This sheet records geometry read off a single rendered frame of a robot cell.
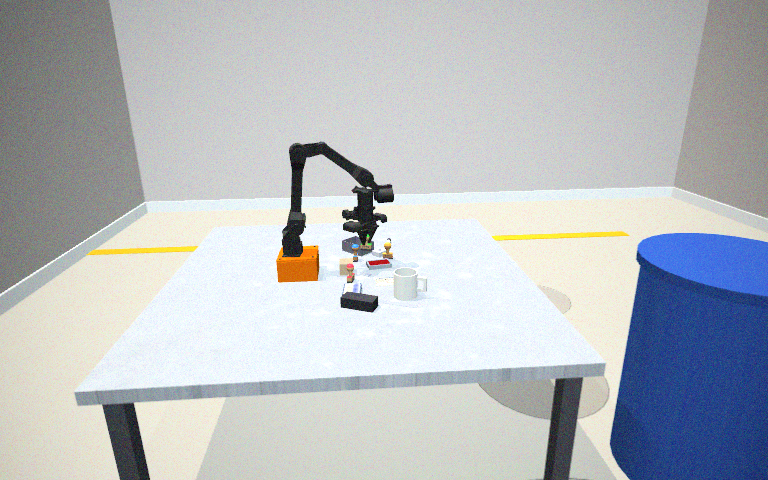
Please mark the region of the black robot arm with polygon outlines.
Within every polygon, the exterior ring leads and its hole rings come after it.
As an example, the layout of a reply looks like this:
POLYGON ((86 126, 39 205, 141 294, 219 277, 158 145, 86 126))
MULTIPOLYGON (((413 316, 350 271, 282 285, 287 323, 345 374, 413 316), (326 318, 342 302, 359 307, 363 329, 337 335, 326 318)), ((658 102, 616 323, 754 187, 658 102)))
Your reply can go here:
POLYGON ((377 203, 390 203, 394 201, 391 184, 378 185, 374 181, 374 176, 370 171, 350 162, 329 147, 325 142, 303 145, 294 143, 289 148, 292 168, 291 209, 288 216, 287 226, 282 230, 282 257, 300 257, 303 253, 303 242, 300 238, 300 235, 304 232, 304 228, 306 228, 306 215, 301 211, 303 169, 306 158, 321 154, 347 171, 361 186, 363 186, 358 187, 356 185, 352 189, 353 193, 357 193, 358 205, 372 205, 373 192, 374 200, 377 201, 377 203), (367 187, 372 189, 367 189, 367 187))

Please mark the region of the white mug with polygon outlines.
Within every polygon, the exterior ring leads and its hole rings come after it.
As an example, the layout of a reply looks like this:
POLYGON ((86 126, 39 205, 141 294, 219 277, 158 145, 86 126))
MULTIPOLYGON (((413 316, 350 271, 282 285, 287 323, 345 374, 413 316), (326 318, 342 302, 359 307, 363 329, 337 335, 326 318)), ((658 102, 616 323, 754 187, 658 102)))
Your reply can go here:
POLYGON ((396 299, 413 300, 418 292, 427 292, 427 277, 418 276, 418 271, 409 267, 397 268, 393 271, 393 295, 396 299), (418 280, 423 281, 423 287, 418 287, 418 280))

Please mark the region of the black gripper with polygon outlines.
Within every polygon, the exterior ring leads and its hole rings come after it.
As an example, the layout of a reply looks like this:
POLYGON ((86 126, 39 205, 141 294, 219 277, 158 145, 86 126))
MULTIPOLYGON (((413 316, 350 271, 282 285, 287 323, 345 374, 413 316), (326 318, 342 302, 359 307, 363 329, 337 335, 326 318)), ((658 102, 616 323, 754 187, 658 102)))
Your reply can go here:
POLYGON ((376 223, 376 221, 380 220, 381 223, 385 223, 387 222, 387 216, 381 213, 373 214, 373 210, 376 209, 373 204, 368 206, 358 205, 355 207, 355 209, 358 210, 358 217, 356 217, 358 222, 345 222, 343 224, 343 230, 352 233, 357 232, 362 245, 365 245, 367 234, 370 237, 368 240, 368 243, 370 243, 377 228, 380 226, 376 223))

